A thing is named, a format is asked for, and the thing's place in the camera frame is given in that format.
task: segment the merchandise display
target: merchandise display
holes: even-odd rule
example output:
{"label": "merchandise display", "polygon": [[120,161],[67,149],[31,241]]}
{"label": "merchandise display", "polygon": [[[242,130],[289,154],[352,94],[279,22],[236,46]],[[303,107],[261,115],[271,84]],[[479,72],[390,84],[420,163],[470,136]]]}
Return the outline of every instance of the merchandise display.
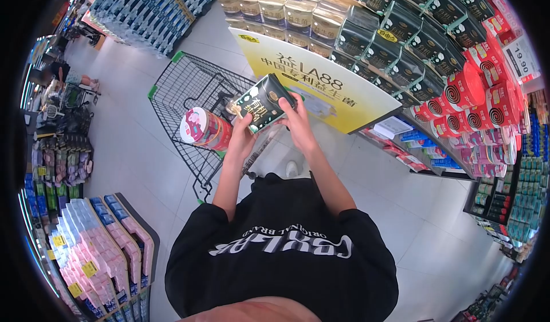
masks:
{"label": "merchandise display", "polygon": [[212,0],[94,0],[90,19],[129,45],[167,55]]}

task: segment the metal wire basket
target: metal wire basket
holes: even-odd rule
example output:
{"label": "metal wire basket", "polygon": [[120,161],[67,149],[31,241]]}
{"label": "metal wire basket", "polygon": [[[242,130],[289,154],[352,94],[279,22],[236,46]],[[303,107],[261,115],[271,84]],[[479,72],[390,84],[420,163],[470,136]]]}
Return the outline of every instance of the metal wire basket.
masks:
{"label": "metal wire basket", "polygon": [[164,69],[148,98],[164,130],[195,177],[193,190],[203,200],[212,191],[212,178],[222,166],[223,153],[184,143],[179,126],[185,112],[202,107],[229,120],[225,106],[255,82],[196,56],[177,52]]}

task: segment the stacked products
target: stacked products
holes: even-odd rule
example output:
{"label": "stacked products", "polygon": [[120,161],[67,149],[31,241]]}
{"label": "stacked products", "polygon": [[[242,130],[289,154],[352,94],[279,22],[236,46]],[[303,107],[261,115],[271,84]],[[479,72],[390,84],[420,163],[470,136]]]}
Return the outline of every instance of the stacked products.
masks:
{"label": "stacked products", "polygon": [[50,258],[65,285],[55,285],[65,303],[86,306],[109,322],[148,321],[148,280],[154,242],[114,195],[72,199],[52,228]]}
{"label": "stacked products", "polygon": [[167,55],[212,0],[95,0],[92,21],[123,42]]}

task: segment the person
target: person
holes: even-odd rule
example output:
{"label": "person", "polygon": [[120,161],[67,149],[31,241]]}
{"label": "person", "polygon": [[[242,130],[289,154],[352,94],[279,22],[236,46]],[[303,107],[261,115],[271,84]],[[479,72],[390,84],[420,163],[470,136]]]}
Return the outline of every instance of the person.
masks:
{"label": "person", "polygon": [[311,131],[298,94],[279,106],[312,178],[257,178],[237,204],[256,140],[237,120],[211,204],[195,209],[170,251],[164,283],[185,322],[383,321],[398,298],[378,228],[358,210]]}
{"label": "person", "polygon": [[91,79],[88,75],[81,75],[67,63],[52,62],[42,70],[32,69],[29,79],[38,85],[47,85],[52,78],[58,80],[62,85],[71,83],[73,85],[87,85],[92,91],[98,93],[100,82],[98,79]]}

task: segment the supermarket aisle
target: supermarket aisle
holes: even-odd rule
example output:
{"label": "supermarket aisle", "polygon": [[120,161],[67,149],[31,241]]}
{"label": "supermarket aisle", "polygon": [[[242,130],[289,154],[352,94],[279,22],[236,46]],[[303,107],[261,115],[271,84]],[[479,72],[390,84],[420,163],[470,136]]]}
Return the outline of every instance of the supermarket aisle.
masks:
{"label": "supermarket aisle", "polygon": [[[218,5],[197,22],[181,49],[252,76]],[[161,249],[151,320],[176,320],[164,293],[164,270],[169,250],[197,203],[190,172],[147,99],[169,59],[111,40],[95,51],[79,39],[67,50],[66,60],[102,82],[103,95],[93,106],[90,128],[95,169],[85,194],[121,192],[155,228]],[[409,174],[367,141],[315,120],[312,124],[331,165],[358,207],[376,222],[394,255],[400,295],[388,321],[449,320],[511,268],[498,244],[461,212],[466,183]],[[302,162],[286,130],[276,140],[254,165],[258,173],[281,174],[288,160]],[[239,197],[250,192],[250,184],[247,178],[242,180]]]}

